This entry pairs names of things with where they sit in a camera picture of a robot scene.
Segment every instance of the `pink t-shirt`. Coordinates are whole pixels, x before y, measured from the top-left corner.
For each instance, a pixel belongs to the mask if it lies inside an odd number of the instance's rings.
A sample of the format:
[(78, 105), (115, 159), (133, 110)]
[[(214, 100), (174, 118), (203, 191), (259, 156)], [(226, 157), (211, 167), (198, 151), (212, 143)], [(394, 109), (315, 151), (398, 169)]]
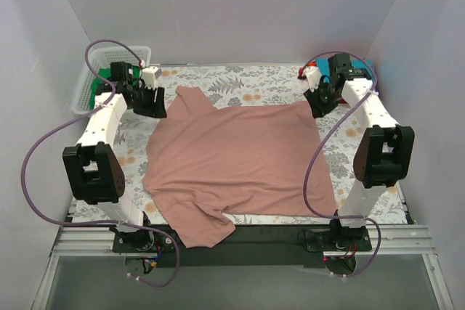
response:
[[(307, 102), (216, 109), (199, 88), (178, 87), (148, 145), (145, 189), (186, 247), (212, 247), (231, 234), (223, 213), (312, 216), (302, 185), (320, 136)], [(323, 154), (308, 198), (333, 214)]]

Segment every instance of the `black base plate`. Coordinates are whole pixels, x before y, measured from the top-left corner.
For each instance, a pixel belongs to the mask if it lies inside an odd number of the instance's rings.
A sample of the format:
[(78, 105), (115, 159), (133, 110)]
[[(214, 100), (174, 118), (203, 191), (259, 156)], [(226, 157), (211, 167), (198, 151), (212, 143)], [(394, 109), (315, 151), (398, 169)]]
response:
[[(328, 241), (327, 225), (239, 225), (213, 248), (186, 248), (169, 225), (151, 227), (167, 232), (177, 241), (181, 266), (303, 265), (324, 268), (323, 251), (334, 250)], [(165, 237), (157, 238), (165, 248), (157, 267), (173, 267), (176, 256), (172, 243), (167, 244)], [(370, 240), (357, 242), (357, 250), (371, 250)], [(113, 252), (140, 253), (131, 245), (121, 243), (117, 235)], [(150, 253), (156, 253), (156, 249), (147, 251)]]

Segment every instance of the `floral pattern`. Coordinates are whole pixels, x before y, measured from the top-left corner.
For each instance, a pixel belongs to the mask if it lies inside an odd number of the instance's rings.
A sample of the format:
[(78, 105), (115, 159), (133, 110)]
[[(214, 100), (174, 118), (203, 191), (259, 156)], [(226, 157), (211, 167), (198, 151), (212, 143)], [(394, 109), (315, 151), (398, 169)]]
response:
[[(218, 108), (233, 105), (276, 105), (304, 100), (305, 83), (296, 79), (297, 66), (226, 66), (226, 67), (173, 67), (163, 68), (160, 78), (165, 87), (166, 107), (176, 97), (177, 86), (197, 86)], [(339, 105), (332, 113), (317, 119), (320, 137), (349, 108)], [(135, 115), (128, 111), (121, 119), (116, 134), (114, 152), (126, 177), (125, 195), (130, 195), (134, 204), (146, 212), (153, 224), (166, 221), (157, 210), (151, 196), (144, 191), (142, 177), (147, 169), (145, 147), (158, 121)], [(362, 130), (355, 117), (349, 118), (329, 139), (323, 148), (331, 173), (334, 196), (340, 207), (344, 204), (355, 180), (352, 159), (362, 137)], [(73, 221), (107, 219), (97, 207), (78, 201)], [(326, 219), (292, 216), (230, 215), (235, 224), (324, 224)], [(371, 218), (380, 224), (406, 224), (403, 204), (397, 187), (389, 188), (372, 210)]]

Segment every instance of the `basket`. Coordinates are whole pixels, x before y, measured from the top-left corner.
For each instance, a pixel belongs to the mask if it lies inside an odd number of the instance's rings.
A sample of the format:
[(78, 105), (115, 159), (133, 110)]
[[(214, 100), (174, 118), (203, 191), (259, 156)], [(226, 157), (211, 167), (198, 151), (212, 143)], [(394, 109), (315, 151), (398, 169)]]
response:
[[(152, 51), (146, 46), (130, 46), (132, 50), (145, 61), (145, 65), (150, 64), (150, 56)], [(131, 52), (128, 52), (125, 48), (119, 46), (104, 47), (101, 49), (95, 49), (89, 55), (89, 62), (91, 66), (98, 72), (102, 68), (109, 68), (112, 62), (127, 62), (132, 65), (138, 65), (136, 57)], [(88, 69), (86, 63), (82, 68), (81, 75), (76, 86), (76, 90), (73, 96), (73, 102), (71, 103), (71, 110), (75, 114), (85, 114), (91, 110), (90, 108), (90, 96), (92, 94), (91, 86), (95, 76)]]

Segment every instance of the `glass panel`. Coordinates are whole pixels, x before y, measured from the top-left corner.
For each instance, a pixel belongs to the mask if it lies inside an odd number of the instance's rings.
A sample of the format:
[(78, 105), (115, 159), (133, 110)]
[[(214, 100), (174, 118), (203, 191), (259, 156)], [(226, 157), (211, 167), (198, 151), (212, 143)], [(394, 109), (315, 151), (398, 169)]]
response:
[[(358, 265), (367, 258), (358, 256)], [(142, 274), (141, 261), (128, 268)], [(421, 256), (379, 256), (346, 281), (299, 269), (185, 267), (157, 290), (127, 277), (122, 257), (60, 257), (47, 309), (438, 309)], [(171, 272), (155, 269), (147, 277), (160, 282)]]

